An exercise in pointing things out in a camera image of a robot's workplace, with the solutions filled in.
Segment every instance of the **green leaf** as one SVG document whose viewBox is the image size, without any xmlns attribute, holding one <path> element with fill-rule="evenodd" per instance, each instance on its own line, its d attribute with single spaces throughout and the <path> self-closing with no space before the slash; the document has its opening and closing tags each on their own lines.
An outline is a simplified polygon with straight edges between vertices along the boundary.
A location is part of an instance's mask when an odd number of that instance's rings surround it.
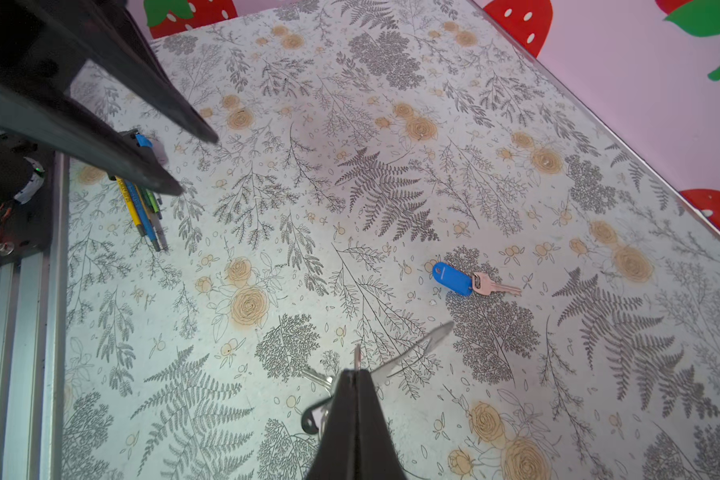
<svg viewBox="0 0 720 480">
<path fill-rule="evenodd" d="M 720 34 L 720 0 L 693 0 L 672 12 L 666 20 L 694 37 Z"/>
<path fill-rule="evenodd" d="M 187 0 L 144 0 L 144 12 L 146 24 L 150 27 L 163 23 L 169 13 L 185 20 L 194 17 Z"/>
</svg>

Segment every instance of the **floral tablecloth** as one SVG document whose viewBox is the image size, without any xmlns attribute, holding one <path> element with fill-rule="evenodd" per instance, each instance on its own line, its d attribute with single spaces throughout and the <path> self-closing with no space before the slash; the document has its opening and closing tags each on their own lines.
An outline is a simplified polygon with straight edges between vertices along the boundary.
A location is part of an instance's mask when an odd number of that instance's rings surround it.
<svg viewBox="0 0 720 480">
<path fill-rule="evenodd" d="M 221 141 L 93 65 L 72 88 L 185 193 L 156 253 L 72 167 L 65 478 L 302 478 L 299 373 L 450 320 L 378 389 L 411 478 L 720 478 L 720 243 L 482 12 L 308 0 L 154 49 Z"/>
</svg>

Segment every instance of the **silver key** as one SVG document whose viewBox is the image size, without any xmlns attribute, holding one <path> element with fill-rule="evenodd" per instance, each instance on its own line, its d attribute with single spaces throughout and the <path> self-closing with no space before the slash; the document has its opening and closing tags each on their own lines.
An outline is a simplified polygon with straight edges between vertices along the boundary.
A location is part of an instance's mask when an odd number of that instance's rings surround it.
<svg viewBox="0 0 720 480">
<path fill-rule="evenodd" d="M 333 386 L 333 377 L 318 373 L 311 367 L 307 367 L 302 370 L 302 377 L 312 380 L 314 383 L 328 390 L 328 393 L 331 392 L 331 387 Z"/>
<path fill-rule="evenodd" d="M 502 285 L 490 279 L 484 272 L 472 274 L 472 291 L 481 295 L 490 295 L 493 292 L 506 292 L 512 295 L 520 295 L 523 291 L 516 286 Z"/>
</svg>

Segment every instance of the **yellow pen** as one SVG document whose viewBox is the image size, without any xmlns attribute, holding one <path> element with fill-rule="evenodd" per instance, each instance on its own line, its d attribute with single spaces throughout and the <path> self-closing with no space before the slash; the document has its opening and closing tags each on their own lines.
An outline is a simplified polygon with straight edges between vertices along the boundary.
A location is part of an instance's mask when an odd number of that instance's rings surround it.
<svg viewBox="0 0 720 480">
<path fill-rule="evenodd" d="M 131 199 L 130 194 L 128 193 L 128 187 L 125 186 L 125 182 L 123 182 L 123 179 L 121 179 L 120 177 L 117 177 L 117 186 L 120 187 L 120 193 L 123 195 L 123 200 L 125 200 L 125 205 L 128 207 L 128 213 L 130 213 L 130 217 L 134 219 L 134 225 L 139 231 L 139 235 L 145 236 L 146 232 L 144 232 L 144 225 L 142 225 L 141 219 L 136 212 L 134 201 Z"/>
</svg>

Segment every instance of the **red strawberry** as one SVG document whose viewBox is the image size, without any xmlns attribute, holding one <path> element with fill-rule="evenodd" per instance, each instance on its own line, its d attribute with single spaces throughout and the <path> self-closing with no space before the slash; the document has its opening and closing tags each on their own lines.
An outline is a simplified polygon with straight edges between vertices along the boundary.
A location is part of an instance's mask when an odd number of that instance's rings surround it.
<svg viewBox="0 0 720 480">
<path fill-rule="evenodd" d="M 691 205 L 695 206 L 701 213 L 710 219 L 716 227 L 720 228 L 720 191 L 699 188 L 694 190 L 683 190 L 680 192 Z"/>
<path fill-rule="evenodd" d="M 659 5 L 659 8 L 661 8 L 665 14 L 671 14 L 690 1 L 691 0 L 656 0 L 656 5 Z"/>
<path fill-rule="evenodd" d="M 493 0 L 485 12 L 537 57 L 552 26 L 550 0 Z"/>
<path fill-rule="evenodd" d="M 153 38 L 237 17 L 232 0 L 144 0 L 144 9 L 149 24 L 163 18 L 160 24 L 150 26 Z"/>
</svg>

